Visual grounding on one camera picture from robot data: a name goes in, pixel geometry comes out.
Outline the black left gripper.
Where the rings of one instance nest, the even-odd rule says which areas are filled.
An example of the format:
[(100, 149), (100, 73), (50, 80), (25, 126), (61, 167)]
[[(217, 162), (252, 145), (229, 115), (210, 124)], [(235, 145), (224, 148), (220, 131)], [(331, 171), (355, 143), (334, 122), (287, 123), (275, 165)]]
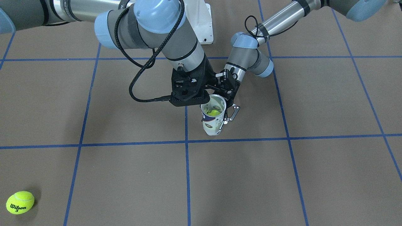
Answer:
[(240, 82), (236, 80), (236, 76), (237, 74), (233, 73), (233, 70), (222, 70), (215, 75), (217, 79), (215, 84), (217, 90), (215, 94), (222, 96), (226, 101), (226, 105), (231, 106), (225, 110), (221, 130), (224, 125), (233, 122), (237, 113), (240, 111), (240, 106), (233, 105), (235, 96), (240, 87)]

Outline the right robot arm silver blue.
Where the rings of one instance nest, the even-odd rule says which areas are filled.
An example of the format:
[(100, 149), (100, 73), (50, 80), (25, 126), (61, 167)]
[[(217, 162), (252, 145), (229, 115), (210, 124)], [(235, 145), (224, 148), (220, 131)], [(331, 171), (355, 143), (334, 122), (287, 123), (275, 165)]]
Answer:
[(1, 33), (72, 22), (94, 23), (100, 44), (120, 50), (152, 49), (150, 68), (162, 53), (173, 67), (170, 98), (207, 97), (217, 84), (201, 46), (201, 28), (211, 31), (203, 0), (2, 0)]

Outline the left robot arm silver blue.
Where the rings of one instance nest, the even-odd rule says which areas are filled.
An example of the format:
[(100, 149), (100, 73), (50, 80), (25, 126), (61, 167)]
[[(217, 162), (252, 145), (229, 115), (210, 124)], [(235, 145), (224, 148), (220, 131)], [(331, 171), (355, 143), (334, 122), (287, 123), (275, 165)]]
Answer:
[(233, 100), (245, 73), (250, 71), (261, 78), (272, 74), (273, 62), (260, 52), (260, 45), (290, 30), (310, 12), (323, 7), (329, 7), (349, 20), (361, 22), (376, 14), (385, 4), (385, 0), (292, 0), (267, 20), (257, 23), (253, 30), (235, 33), (230, 40), (232, 51), (223, 71), (217, 75), (224, 82), (233, 80), (235, 88), (228, 94), (221, 94), (226, 104), (216, 133), (220, 133), (223, 125), (232, 121), (240, 109)]

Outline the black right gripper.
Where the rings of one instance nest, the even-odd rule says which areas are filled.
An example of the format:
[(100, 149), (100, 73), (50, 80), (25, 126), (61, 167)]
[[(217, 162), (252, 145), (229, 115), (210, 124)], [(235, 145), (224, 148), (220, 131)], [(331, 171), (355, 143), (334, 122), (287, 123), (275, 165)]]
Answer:
[(217, 88), (218, 81), (209, 59), (206, 55), (202, 62), (189, 72), (189, 94), (198, 94), (200, 90)]

